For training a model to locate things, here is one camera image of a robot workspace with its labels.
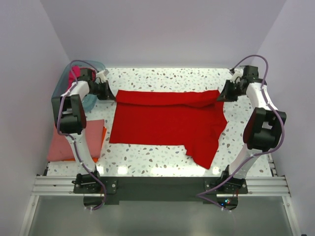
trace gray wall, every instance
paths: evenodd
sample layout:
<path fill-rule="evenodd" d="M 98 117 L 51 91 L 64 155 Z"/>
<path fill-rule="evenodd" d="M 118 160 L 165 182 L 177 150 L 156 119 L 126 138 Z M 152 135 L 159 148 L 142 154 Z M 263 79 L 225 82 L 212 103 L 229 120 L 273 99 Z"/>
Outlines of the gray wall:
<path fill-rule="evenodd" d="M 50 97 L 68 58 L 38 0 L 0 7 L 0 231 L 19 233 L 51 138 Z"/>
<path fill-rule="evenodd" d="M 315 235 L 314 9 L 315 1 L 287 0 L 258 52 L 270 64 L 269 94 L 287 112 L 284 144 L 274 160 L 278 172 L 286 175 L 294 209 L 307 235 Z M 264 69 L 260 60 L 253 64 Z"/>
<path fill-rule="evenodd" d="M 285 0 L 41 0 L 70 59 L 231 66 L 256 53 Z"/>

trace plastic bin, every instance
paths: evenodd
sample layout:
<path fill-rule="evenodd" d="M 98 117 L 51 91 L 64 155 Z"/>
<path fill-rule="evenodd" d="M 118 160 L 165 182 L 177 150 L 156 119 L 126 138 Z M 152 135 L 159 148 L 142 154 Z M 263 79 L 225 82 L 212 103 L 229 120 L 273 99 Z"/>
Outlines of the plastic bin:
<path fill-rule="evenodd" d="M 95 68 L 98 70 L 98 71 L 101 71 L 101 70 L 105 70 L 105 65 L 103 63 L 100 63 L 100 62 L 97 62 L 97 61 L 93 61 L 93 60 L 86 60 L 86 62 L 92 64 L 93 66 L 95 66 Z M 72 64 L 72 66 L 74 65 L 78 65 L 79 67 L 90 67 L 89 65 L 85 64 L 85 63 L 82 63 L 80 61 L 76 61 Z M 57 83 L 57 86 L 54 90 L 54 93 L 53 93 L 53 96 L 52 98 L 54 97 L 60 97 L 62 94 L 64 94 L 68 88 L 68 76 L 69 76 L 69 71 L 70 71 L 70 64 L 68 64 L 64 71 L 63 71 L 63 74 L 61 75 L 58 83 Z M 97 100 L 97 96 L 96 95 L 93 95 L 93 94 L 88 94 L 86 95 L 83 100 L 82 100 L 82 105 L 83 105 L 83 109 L 85 112 L 90 112 L 95 103 L 96 103 L 96 100 Z"/>

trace purple cable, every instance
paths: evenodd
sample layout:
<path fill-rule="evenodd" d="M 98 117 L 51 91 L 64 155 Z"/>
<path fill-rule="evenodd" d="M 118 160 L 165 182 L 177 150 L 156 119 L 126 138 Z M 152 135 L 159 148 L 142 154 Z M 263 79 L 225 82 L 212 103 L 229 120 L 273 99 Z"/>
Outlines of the purple cable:
<path fill-rule="evenodd" d="M 197 194 L 197 197 L 199 198 L 202 198 L 204 200 L 207 200 L 211 203 L 213 203 L 214 205 L 220 207 L 221 209 L 224 209 L 224 210 L 228 210 L 222 206 L 220 206 L 218 203 L 216 203 L 215 201 L 209 199 L 209 198 L 206 198 L 205 196 L 203 196 L 204 194 L 208 194 L 208 193 L 211 193 L 212 191 L 215 191 L 217 190 L 218 188 L 222 187 L 225 183 L 227 183 L 230 179 L 233 178 L 233 176 L 242 168 L 242 166 L 244 166 L 249 160 L 251 160 L 252 158 L 254 157 L 258 157 L 258 156 L 261 156 L 261 155 L 266 155 L 266 154 L 270 154 L 270 153 L 273 153 L 275 151 L 277 151 L 280 146 L 282 145 L 282 143 L 284 142 L 284 123 L 280 117 L 280 115 L 278 114 L 278 112 L 269 104 L 269 101 L 267 99 L 267 96 L 266 96 L 266 93 L 265 93 L 265 90 L 263 89 L 263 85 L 265 84 L 265 81 L 266 81 L 266 76 L 267 76 L 267 73 L 268 73 L 268 68 L 269 68 L 269 65 L 268 65 L 268 61 L 265 57 L 261 56 L 261 55 L 250 55 L 250 56 L 247 56 L 245 58 L 243 58 L 241 61 L 239 61 L 234 67 L 233 69 L 235 69 L 240 63 L 242 63 L 244 60 L 246 60 L 247 58 L 250 58 L 250 57 L 258 57 L 258 58 L 261 58 L 265 61 L 266 63 L 266 69 L 265 69 L 265 74 L 264 74 L 264 77 L 262 79 L 262 82 L 261 82 L 261 93 L 262 93 L 262 96 L 266 102 L 266 104 L 268 105 L 268 107 L 270 108 L 271 111 L 273 111 L 273 113 L 275 113 L 277 119 L 279 120 L 279 123 L 280 123 L 280 126 L 281 126 L 281 130 L 282 130 L 282 135 L 281 135 L 281 139 L 280 139 L 280 142 L 279 144 L 272 150 L 269 150 L 269 151 L 265 151 L 265 152 L 261 152 L 261 153 L 256 153 L 256 154 L 253 154 L 251 155 L 250 157 L 248 157 L 246 160 L 244 160 L 240 166 L 225 180 L 223 181 L 222 183 L 220 183 L 219 185 L 217 185 L 216 187 L 213 187 L 212 189 L 209 189 L 205 192 L 202 192 L 202 193 L 199 193 Z"/>
<path fill-rule="evenodd" d="M 77 77 L 75 76 L 75 74 L 73 73 L 73 70 L 72 70 L 72 67 L 71 67 L 71 64 L 72 64 L 73 62 L 75 62 L 75 61 L 84 62 L 84 63 L 86 63 L 86 64 L 92 66 L 91 64 L 89 64 L 89 63 L 87 63 L 87 62 L 85 62 L 85 61 L 83 61 L 83 60 L 73 60 L 73 61 L 70 63 L 70 71 L 71 71 L 72 75 L 73 75 L 74 78 L 75 78 L 76 84 L 75 84 L 74 86 L 71 86 L 70 89 L 69 89 L 69 91 L 68 91 L 68 93 L 67 93 L 66 95 L 64 95 L 64 96 L 61 98 L 60 108 L 59 108 L 59 113 L 58 113 L 58 119 L 57 119 L 57 133 L 58 133 L 59 135 L 64 135 L 64 136 L 70 137 L 70 138 L 73 140 L 73 146 L 74 146 L 75 154 L 77 155 L 79 162 L 81 163 L 81 165 L 83 166 L 83 168 L 86 170 L 86 172 L 87 172 L 93 179 L 95 179 L 96 182 L 98 182 L 98 183 L 102 186 L 103 191 L 104 191 L 104 198 L 103 198 L 103 200 L 102 200 L 102 203 L 99 204 L 99 205 L 97 205 L 97 206 L 95 206 L 95 207 L 93 207 L 93 208 L 91 208 L 91 210 L 97 210 L 97 209 L 101 208 L 101 207 L 103 206 L 103 204 L 105 203 L 105 201 L 106 201 L 106 188 L 105 188 L 105 185 L 104 185 L 98 178 L 96 178 L 96 177 L 90 172 L 90 170 L 87 168 L 87 166 L 82 162 L 82 159 L 81 159 L 80 156 L 79 156 L 79 152 L 78 152 L 77 143 L 76 143 L 76 141 L 75 141 L 75 138 L 74 138 L 72 135 L 70 135 L 70 134 L 64 134 L 64 133 L 62 133 L 62 132 L 60 131 L 60 122 L 61 122 L 61 116 L 62 116 L 62 113 L 63 113 L 64 100 L 65 100 L 65 98 L 66 98 L 67 96 L 69 96 L 70 92 L 75 88 L 75 86 L 76 86 L 77 83 L 78 83 L 78 78 L 77 78 Z"/>

